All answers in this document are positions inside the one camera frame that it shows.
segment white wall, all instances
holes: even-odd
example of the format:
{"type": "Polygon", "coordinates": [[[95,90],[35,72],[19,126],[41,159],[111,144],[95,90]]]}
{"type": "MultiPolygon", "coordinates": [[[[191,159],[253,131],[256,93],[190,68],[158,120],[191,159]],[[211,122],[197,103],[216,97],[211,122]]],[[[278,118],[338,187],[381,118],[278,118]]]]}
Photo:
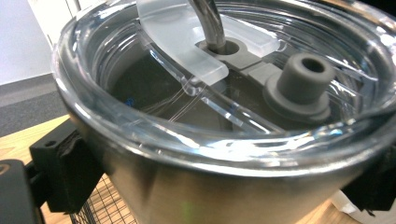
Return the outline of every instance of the white wall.
{"type": "Polygon", "coordinates": [[[32,7],[41,30],[54,45],[58,42],[64,26],[77,13],[74,0],[24,0],[32,7]]]}
{"type": "Polygon", "coordinates": [[[50,55],[27,0],[0,0],[0,85],[50,73],[50,55]]]}

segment wire mesh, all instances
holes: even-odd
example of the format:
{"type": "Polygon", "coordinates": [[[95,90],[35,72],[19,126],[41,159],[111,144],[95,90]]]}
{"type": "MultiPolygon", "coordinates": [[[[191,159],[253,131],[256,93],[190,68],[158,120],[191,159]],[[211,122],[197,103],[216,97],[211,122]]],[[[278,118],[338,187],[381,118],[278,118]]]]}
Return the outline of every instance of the wire mesh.
{"type": "Polygon", "coordinates": [[[73,224],[137,224],[106,175],[102,176],[81,211],[70,217],[73,224]]]}

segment wooden table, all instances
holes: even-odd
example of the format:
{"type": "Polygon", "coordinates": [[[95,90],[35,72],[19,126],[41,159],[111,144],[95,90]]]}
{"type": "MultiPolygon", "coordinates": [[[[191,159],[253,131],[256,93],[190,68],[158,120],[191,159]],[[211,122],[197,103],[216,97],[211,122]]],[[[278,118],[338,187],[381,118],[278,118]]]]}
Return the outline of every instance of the wooden table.
{"type": "MultiPolygon", "coordinates": [[[[63,116],[34,127],[22,130],[0,138],[0,160],[18,159],[25,164],[31,160],[29,146],[43,137],[46,133],[68,119],[63,116]]],[[[47,205],[42,206],[44,217],[48,224],[69,224],[70,217],[63,214],[51,213],[47,205]]],[[[318,206],[311,213],[303,217],[297,224],[358,224],[348,215],[339,212],[330,200],[318,206]]]]}

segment black bracket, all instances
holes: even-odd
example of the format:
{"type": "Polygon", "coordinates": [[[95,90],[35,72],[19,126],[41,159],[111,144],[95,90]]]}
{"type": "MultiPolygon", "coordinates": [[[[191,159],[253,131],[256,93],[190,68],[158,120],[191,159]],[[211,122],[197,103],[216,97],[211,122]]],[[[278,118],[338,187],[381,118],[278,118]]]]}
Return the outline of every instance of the black bracket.
{"type": "Polygon", "coordinates": [[[37,171],[48,177],[51,212],[78,212],[104,173],[70,120],[30,146],[30,152],[37,171]]]}
{"type": "Polygon", "coordinates": [[[396,145],[378,163],[342,189],[361,211],[388,211],[396,199],[396,145]]]}
{"type": "Polygon", "coordinates": [[[44,223],[21,161],[0,161],[0,223],[44,223]]]}

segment clear plastic lid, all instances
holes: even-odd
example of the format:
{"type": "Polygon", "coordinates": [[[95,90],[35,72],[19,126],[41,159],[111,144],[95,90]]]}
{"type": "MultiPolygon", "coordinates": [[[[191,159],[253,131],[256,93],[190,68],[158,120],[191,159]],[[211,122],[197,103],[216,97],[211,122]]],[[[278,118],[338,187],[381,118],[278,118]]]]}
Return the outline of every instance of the clear plastic lid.
{"type": "Polygon", "coordinates": [[[65,103],[123,148],[234,175],[322,173],[393,141],[393,18],[357,2],[220,1],[218,8],[270,34],[276,50],[249,54],[243,40],[227,36],[230,54],[211,57],[229,74],[207,85],[150,38],[135,2],[109,1],[64,28],[54,68],[65,103]],[[331,79],[315,79],[317,93],[304,77],[287,77],[296,64],[314,78],[332,70],[331,79]]]}
{"type": "MultiPolygon", "coordinates": [[[[211,86],[228,76],[228,68],[221,61],[199,49],[205,40],[201,23],[187,0],[136,1],[140,24],[149,38],[166,56],[185,70],[211,86]]],[[[278,41],[261,32],[259,27],[247,25],[222,16],[228,37],[242,40],[249,52],[263,57],[278,49],[278,41]]]]}

